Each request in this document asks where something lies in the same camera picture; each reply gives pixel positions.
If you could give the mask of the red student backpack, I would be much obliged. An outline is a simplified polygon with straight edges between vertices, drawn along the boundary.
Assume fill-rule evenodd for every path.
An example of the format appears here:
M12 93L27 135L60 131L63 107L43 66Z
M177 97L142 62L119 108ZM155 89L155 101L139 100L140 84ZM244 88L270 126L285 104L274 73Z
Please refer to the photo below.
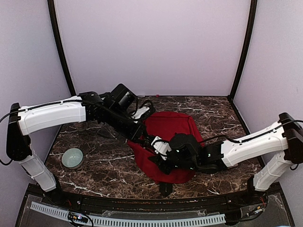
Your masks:
M195 165L191 162L193 155L182 147L174 147L174 142L181 142L182 138L190 141L201 141L202 137L198 131L194 119L185 113L177 112L157 112L152 114L144 125L149 136L159 136L164 140L169 141L172 148L169 159L178 168L174 168L169 175L165 175L158 167L148 160L149 157L155 155L150 142L152 140L144 137L145 143L139 144L128 141L128 146L134 152L134 158L137 166L142 170L147 177L152 179L155 183L160 184L160 189L165 195L169 195L171 188L165 190L164 184L181 184L190 181L195 175Z

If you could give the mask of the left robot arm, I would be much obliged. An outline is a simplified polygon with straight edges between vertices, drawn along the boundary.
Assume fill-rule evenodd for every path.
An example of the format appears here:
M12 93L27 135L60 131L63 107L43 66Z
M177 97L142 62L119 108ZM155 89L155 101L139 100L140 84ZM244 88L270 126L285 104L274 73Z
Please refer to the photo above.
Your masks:
M63 206L67 196L60 191L60 183L46 167L32 145L31 135L68 123L105 123L133 142L141 142L147 130L143 121L154 112L153 103L141 105L138 97L125 85L118 84L112 91L98 94L80 93L59 101L20 106L12 104L7 119L6 155L17 162L40 186L56 206Z

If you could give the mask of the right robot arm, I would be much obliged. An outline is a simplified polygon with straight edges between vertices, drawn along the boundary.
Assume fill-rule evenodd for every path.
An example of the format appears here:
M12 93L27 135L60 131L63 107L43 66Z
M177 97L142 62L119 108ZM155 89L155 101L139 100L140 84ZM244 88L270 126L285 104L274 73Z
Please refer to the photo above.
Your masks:
M295 170L303 162L303 122L281 113L272 125L238 139L224 136L203 146L193 135L175 134L170 140L149 136L146 142L156 156L151 157L165 174L173 169L188 169L203 174L215 174L238 163L267 153L274 153L262 170L247 183L242 202L252 205L286 170Z

